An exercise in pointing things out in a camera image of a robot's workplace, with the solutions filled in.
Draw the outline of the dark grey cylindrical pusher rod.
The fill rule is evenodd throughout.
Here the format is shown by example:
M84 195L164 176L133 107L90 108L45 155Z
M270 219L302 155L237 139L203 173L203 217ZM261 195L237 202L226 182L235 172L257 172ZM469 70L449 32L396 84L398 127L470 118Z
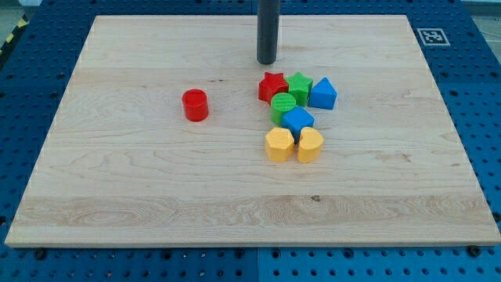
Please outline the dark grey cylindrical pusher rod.
M280 0L258 0L257 61L276 61L279 35Z

